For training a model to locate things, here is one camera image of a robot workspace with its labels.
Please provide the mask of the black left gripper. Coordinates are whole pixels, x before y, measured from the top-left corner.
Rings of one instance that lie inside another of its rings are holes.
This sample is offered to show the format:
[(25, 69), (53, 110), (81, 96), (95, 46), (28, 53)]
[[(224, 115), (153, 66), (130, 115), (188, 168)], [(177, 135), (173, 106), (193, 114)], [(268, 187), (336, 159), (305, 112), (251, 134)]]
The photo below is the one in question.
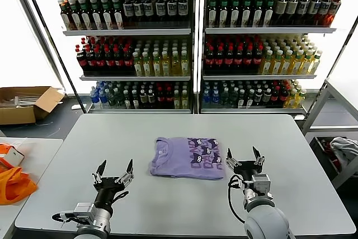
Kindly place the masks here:
[(107, 160), (104, 160), (92, 174), (94, 178), (93, 187), (97, 191), (94, 205), (96, 208), (111, 207), (115, 201), (116, 194), (125, 190), (125, 185), (129, 185), (134, 178), (133, 159), (130, 160), (125, 173), (117, 177), (103, 177)]

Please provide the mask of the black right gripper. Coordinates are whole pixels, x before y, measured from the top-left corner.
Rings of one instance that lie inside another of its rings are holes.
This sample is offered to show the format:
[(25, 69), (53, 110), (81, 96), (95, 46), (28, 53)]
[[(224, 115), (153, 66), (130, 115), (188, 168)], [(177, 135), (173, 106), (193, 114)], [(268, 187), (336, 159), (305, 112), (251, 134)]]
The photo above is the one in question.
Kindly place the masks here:
[(258, 175), (262, 172), (262, 165), (265, 157), (262, 156), (256, 147), (253, 147), (255, 161), (240, 161), (238, 162), (232, 156), (230, 148), (228, 148), (225, 163), (230, 169), (234, 169), (234, 174), (241, 175), (243, 180), (252, 180), (253, 175)]

